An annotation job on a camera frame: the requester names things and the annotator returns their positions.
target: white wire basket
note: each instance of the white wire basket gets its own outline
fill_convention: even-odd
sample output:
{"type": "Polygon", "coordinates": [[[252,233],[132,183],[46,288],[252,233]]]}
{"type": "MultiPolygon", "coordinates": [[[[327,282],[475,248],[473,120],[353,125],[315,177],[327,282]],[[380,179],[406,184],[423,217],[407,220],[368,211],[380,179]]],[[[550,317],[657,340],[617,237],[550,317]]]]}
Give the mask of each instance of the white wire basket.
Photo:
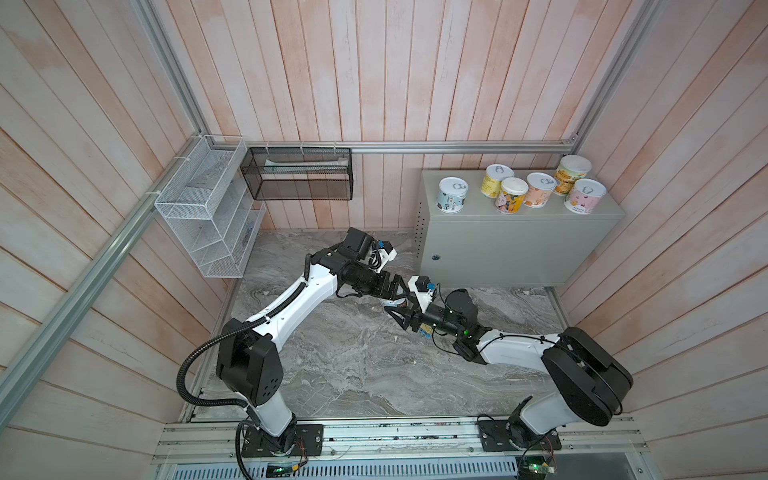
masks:
{"type": "Polygon", "coordinates": [[[241,278],[266,204],[252,210],[245,180],[233,180],[246,152],[242,138],[224,147],[211,137],[192,148],[155,206],[204,276],[241,278]]]}
{"type": "Polygon", "coordinates": [[[200,137],[157,197],[155,207],[163,218],[212,220],[246,151],[241,137],[200,137]],[[232,140],[237,140],[237,146],[215,143],[232,140]]]}

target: blue patterned can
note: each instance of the blue patterned can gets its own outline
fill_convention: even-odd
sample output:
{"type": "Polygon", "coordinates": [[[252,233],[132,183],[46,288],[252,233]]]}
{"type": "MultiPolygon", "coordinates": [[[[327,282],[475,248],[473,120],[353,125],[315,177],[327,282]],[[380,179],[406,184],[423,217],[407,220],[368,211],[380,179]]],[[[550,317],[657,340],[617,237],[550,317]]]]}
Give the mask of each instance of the blue patterned can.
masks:
{"type": "Polygon", "coordinates": [[[447,214],[455,214],[464,207],[469,184],[458,177],[446,177],[440,180],[437,193],[437,208],[447,214]]]}

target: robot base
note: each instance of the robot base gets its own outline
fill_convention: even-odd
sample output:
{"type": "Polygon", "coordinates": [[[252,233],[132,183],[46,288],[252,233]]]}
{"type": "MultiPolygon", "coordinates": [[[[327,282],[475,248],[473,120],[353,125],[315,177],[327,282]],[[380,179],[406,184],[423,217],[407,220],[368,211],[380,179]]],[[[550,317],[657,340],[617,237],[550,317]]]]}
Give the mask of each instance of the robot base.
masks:
{"type": "MultiPolygon", "coordinates": [[[[483,452],[515,452],[518,450],[525,450],[526,445],[516,445],[512,435],[509,435],[507,430],[508,420],[480,420],[478,421],[478,429],[480,430],[480,442],[482,443],[483,452]]],[[[552,443],[553,450],[560,450],[563,445],[560,443],[560,437],[554,430],[549,433],[547,437],[541,439],[547,447],[549,444],[547,440],[552,443]]],[[[543,450],[541,445],[532,445],[531,452],[536,450],[543,450]]]]}
{"type": "MultiPolygon", "coordinates": [[[[275,457],[270,451],[274,441],[268,442],[264,436],[266,433],[258,429],[248,429],[243,445],[243,458],[275,457]]],[[[301,440],[306,450],[306,456],[317,457],[323,450],[323,424],[296,425],[295,440],[301,440]]],[[[290,457],[300,457],[301,450],[296,446],[291,450],[290,457]]]]}

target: paper can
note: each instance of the paper can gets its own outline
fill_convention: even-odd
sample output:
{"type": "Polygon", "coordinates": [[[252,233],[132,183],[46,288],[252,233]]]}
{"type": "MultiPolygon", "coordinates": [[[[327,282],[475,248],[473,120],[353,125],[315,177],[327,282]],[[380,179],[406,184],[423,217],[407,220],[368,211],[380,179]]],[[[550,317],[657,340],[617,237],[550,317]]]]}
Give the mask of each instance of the paper can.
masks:
{"type": "Polygon", "coordinates": [[[440,180],[437,193],[437,208],[447,214],[455,214],[464,208],[469,184],[459,177],[446,177],[440,180]]]}
{"type": "Polygon", "coordinates": [[[507,215],[515,213],[520,210],[527,192],[528,184],[522,178],[505,178],[496,197],[496,210],[507,215]]]}
{"type": "Polygon", "coordinates": [[[554,173],[554,179],[558,182],[554,192],[557,195],[568,195],[574,182],[587,176],[592,170],[592,163],[584,157],[578,155],[566,155],[560,159],[558,171],[554,173]]]}
{"type": "Polygon", "coordinates": [[[525,194],[525,201],[523,203],[526,207],[530,208],[543,207],[557,186],[551,175],[543,174],[542,172],[528,174],[525,180],[528,182],[528,192],[525,194]]]}
{"type": "Polygon", "coordinates": [[[498,197],[498,191],[502,188],[502,180],[514,176],[515,171],[506,165],[488,165],[485,168],[485,176],[482,179],[480,192],[488,198],[496,198],[498,197]]]}
{"type": "Polygon", "coordinates": [[[607,188],[600,182],[588,178],[576,180],[571,192],[565,198],[565,207],[575,214],[591,214],[606,193],[608,193],[607,188]]]}

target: black wire basket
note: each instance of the black wire basket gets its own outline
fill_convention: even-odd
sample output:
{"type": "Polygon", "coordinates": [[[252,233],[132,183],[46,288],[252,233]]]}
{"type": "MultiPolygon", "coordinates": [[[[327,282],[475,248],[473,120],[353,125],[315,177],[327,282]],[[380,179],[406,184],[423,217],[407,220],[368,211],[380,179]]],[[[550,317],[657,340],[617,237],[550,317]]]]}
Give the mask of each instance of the black wire basket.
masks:
{"type": "Polygon", "coordinates": [[[254,200],[352,200],[349,148],[251,147],[240,171],[254,200]]]}

